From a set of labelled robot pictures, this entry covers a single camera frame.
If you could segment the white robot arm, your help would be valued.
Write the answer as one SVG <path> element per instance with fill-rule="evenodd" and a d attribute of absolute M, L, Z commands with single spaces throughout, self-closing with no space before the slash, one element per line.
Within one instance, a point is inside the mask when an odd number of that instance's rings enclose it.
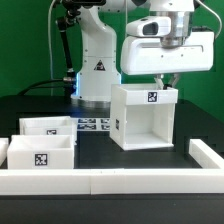
<path fill-rule="evenodd" d="M 81 8 L 83 59 L 73 97 L 84 103 L 108 103 L 111 86 L 121 75 L 175 76 L 206 71 L 213 65 L 215 34 L 194 27 L 192 16 L 200 0 L 106 0 L 97 7 Z M 98 13 L 130 12 L 144 7 L 149 15 L 125 25 L 121 60 L 116 60 L 116 33 Z"/>

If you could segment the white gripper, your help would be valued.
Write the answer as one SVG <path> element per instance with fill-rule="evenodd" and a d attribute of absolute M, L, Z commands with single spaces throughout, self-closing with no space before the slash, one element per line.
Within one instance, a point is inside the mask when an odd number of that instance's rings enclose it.
<path fill-rule="evenodd" d="M 182 72 L 206 71 L 213 65 L 214 33 L 192 32 L 180 47 L 164 48 L 159 38 L 127 37 L 122 46 L 121 70 L 128 75 L 157 74 L 160 89 L 164 88 L 164 73 L 171 75 L 168 82 L 174 88 Z"/>

